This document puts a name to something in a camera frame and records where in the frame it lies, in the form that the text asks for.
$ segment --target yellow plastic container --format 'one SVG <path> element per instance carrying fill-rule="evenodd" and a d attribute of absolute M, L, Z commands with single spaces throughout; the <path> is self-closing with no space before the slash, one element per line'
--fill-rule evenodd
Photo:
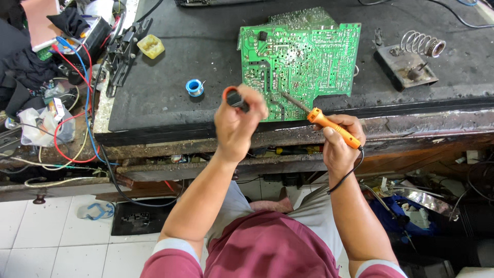
<path fill-rule="evenodd" d="M 163 43 L 154 35 L 147 35 L 137 43 L 137 47 L 151 59 L 158 57 L 165 50 Z"/>

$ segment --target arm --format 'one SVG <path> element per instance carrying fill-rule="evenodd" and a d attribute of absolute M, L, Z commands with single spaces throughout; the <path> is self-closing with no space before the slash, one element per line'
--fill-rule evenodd
<path fill-rule="evenodd" d="M 346 126 L 348 132 L 362 145 L 365 144 L 366 137 L 356 117 L 331 115 L 328 118 Z M 329 187 L 332 188 L 353 168 L 360 152 L 347 146 L 334 129 L 324 128 L 323 133 L 326 138 L 324 163 L 328 167 Z M 331 204 L 338 233 L 348 254 L 352 277 L 367 260 L 379 259 L 398 264 L 386 231 L 364 199 L 354 174 L 331 193 Z"/>
<path fill-rule="evenodd" d="M 214 116 L 218 149 L 197 176 L 165 221 L 158 241 L 179 238 L 187 241 L 200 258 L 204 236 L 211 228 L 223 203 L 233 171 L 250 148 L 250 137 L 259 121 L 267 117 L 262 96 L 251 88 L 240 85 L 238 92 L 250 105 L 243 113 L 223 100 Z"/>

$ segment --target green circuit board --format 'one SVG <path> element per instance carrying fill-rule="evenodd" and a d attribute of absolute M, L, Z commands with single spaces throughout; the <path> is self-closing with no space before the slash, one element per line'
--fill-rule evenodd
<path fill-rule="evenodd" d="M 310 12 L 318 17 L 300 20 L 307 18 L 305 11 L 270 17 L 268 23 L 287 25 L 240 29 L 243 82 L 264 95 L 270 111 L 264 121 L 306 119 L 305 112 L 280 92 L 309 108 L 320 95 L 350 96 L 361 24 L 337 26 L 324 10 Z M 265 40 L 259 40 L 260 32 L 267 33 Z"/>

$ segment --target maroon shirt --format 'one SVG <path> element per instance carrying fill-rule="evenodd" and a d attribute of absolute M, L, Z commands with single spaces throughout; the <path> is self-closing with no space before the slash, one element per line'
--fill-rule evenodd
<path fill-rule="evenodd" d="M 165 277 L 338 277 L 328 246 L 302 223 L 274 211 L 258 211 L 228 225 L 208 248 L 203 274 L 188 252 L 164 249 L 144 265 L 141 278 Z M 403 277 L 392 267 L 374 264 L 360 277 Z"/>

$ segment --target blue solder spool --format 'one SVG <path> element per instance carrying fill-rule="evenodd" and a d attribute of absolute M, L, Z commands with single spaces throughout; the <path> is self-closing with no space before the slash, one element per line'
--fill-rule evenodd
<path fill-rule="evenodd" d="M 191 79 L 185 84 L 185 89 L 191 96 L 200 96 L 204 92 L 203 83 L 199 79 Z"/>

